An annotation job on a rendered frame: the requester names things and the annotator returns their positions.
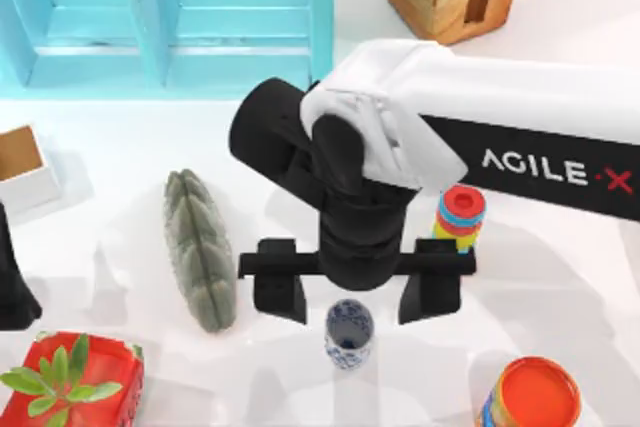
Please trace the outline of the blue and white cup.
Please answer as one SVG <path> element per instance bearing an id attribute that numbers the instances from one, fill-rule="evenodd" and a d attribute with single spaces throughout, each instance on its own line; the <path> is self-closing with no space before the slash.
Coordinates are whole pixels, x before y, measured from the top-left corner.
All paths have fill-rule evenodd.
<path id="1" fill-rule="evenodd" d="M 333 364 L 342 371 L 363 366 L 374 345 L 375 324 L 369 309 L 356 299 L 341 299 L 325 317 L 324 347 Z"/>

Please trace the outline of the stack of coloured rings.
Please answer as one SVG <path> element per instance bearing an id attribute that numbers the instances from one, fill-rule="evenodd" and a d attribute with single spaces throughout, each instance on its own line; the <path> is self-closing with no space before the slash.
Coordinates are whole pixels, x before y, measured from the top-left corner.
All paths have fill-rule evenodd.
<path id="1" fill-rule="evenodd" d="M 454 240 L 460 254 L 468 253 L 481 231 L 486 207 L 481 191 L 462 184 L 454 185 L 440 196 L 432 236 Z"/>

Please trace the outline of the grey-green leaf-shaped bread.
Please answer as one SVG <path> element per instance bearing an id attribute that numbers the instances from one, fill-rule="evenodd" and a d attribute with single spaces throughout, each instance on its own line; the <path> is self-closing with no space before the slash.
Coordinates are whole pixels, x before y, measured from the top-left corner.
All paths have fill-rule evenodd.
<path id="1" fill-rule="evenodd" d="M 229 329 L 237 314 L 237 271 L 223 217 L 190 169 L 172 171 L 164 187 L 164 233 L 178 288 L 208 333 Z"/>

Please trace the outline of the can with orange lid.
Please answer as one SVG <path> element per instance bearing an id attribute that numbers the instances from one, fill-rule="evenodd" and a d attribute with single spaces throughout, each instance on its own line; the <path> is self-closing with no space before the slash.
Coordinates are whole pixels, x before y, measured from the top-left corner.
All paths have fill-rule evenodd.
<path id="1" fill-rule="evenodd" d="M 509 363 L 475 420 L 475 427 L 575 427 L 581 395 L 558 363 L 527 356 Z"/>

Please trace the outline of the red pot with green plant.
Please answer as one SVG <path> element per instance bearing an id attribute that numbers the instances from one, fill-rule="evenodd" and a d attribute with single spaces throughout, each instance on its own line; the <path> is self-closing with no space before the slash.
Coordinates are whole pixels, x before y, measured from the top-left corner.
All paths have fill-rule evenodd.
<path id="1" fill-rule="evenodd" d="M 11 393 L 0 427 L 135 427 L 143 388 L 140 346 L 42 332 L 22 365 L 0 373 L 0 392 Z"/>

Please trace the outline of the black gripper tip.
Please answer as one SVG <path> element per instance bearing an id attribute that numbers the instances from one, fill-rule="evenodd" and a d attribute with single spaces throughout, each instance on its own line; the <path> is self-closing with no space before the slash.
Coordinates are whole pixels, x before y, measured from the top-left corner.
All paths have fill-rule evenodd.
<path id="1" fill-rule="evenodd" d="M 26 330 L 42 313 L 16 262 L 6 210 L 0 201 L 0 332 Z"/>

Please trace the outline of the light blue rack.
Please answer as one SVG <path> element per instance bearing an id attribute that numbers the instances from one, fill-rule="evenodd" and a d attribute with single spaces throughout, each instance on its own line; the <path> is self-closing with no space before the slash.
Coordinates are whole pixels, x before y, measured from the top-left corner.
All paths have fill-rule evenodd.
<path id="1" fill-rule="evenodd" d="M 334 0 L 0 0 L 0 99 L 235 99 L 333 63 Z"/>

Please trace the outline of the white square pot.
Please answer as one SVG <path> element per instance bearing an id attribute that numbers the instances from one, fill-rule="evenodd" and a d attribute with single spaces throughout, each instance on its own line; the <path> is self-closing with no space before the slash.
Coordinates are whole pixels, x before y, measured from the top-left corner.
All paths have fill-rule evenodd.
<path id="1" fill-rule="evenodd" d="M 0 202 L 17 214 L 62 196 L 55 169 L 34 127 L 0 132 Z"/>

